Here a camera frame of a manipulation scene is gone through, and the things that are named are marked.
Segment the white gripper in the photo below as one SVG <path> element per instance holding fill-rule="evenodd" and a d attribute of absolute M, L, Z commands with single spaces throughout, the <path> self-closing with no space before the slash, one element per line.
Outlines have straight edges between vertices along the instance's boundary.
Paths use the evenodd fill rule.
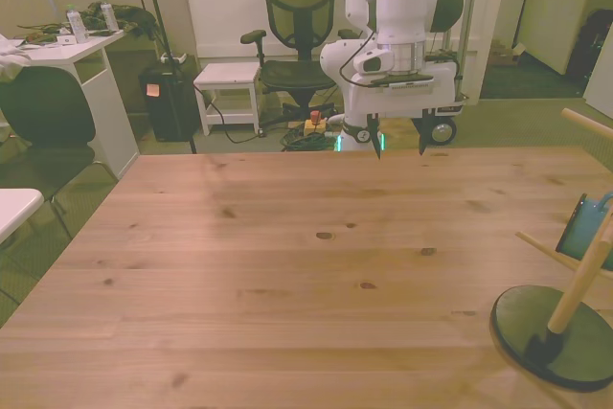
<path fill-rule="evenodd" d="M 369 88 L 353 84 L 350 86 L 345 110 L 350 115 L 367 115 L 367 131 L 378 159 L 382 151 L 378 115 L 420 117 L 422 112 L 419 152 L 420 155 L 424 154 L 432 132 L 432 114 L 429 109 L 456 105 L 456 69 L 453 61 L 427 62 L 417 80 Z"/>

